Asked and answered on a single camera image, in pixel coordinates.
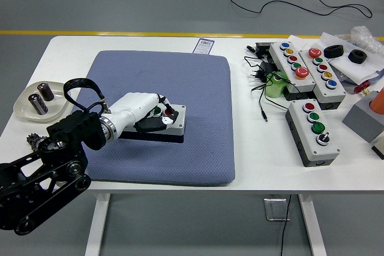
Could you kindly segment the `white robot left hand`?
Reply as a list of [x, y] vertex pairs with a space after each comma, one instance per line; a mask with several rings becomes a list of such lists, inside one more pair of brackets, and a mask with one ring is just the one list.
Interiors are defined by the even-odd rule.
[[[158, 104], [165, 106], [165, 112], [162, 116], [152, 116]], [[103, 113], [100, 121], [109, 133], [107, 139], [116, 140], [127, 126], [139, 133], [166, 130], [176, 122], [178, 115], [163, 95], [129, 92], [110, 106], [110, 112]]]

